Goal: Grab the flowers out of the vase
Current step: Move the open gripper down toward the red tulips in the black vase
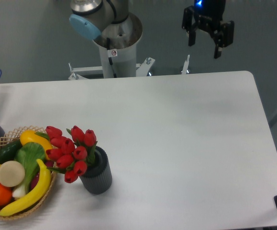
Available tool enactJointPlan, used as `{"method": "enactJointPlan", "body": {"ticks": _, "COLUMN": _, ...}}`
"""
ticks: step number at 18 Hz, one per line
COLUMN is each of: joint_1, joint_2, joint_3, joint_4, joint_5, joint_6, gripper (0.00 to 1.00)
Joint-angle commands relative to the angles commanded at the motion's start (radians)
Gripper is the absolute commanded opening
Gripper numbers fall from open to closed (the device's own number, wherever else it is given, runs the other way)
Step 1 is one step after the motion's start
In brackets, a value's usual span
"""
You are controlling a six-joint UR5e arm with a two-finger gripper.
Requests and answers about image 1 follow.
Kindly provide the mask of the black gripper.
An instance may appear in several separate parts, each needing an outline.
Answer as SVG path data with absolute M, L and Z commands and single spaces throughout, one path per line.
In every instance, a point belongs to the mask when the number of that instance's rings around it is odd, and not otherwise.
M 188 46 L 195 44 L 197 29 L 211 34 L 215 59 L 221 56 L 223 48 L 233 43 L 234 21 L 222 23 L 225 4 L 225 0 L 195 0 L 193 6 L 184 9 L 182 28 L 188 34 Z

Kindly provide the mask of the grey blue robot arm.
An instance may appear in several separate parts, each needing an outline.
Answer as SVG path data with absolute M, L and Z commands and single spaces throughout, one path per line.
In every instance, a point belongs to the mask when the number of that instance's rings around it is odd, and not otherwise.
M 196 30 L 210 35 L 215 43 L 214 58 L 233 43 L 234 21 L 222 19 L 224 0 L 196 0 L 183 12 L 182 29 L 188 45 L 196 41 Z M 140 20 L 129 12 L 127 0 L 73 0 L 69 18 L 74 30 L 105 49 L 124 49 L 136 44 L 143 33 Z

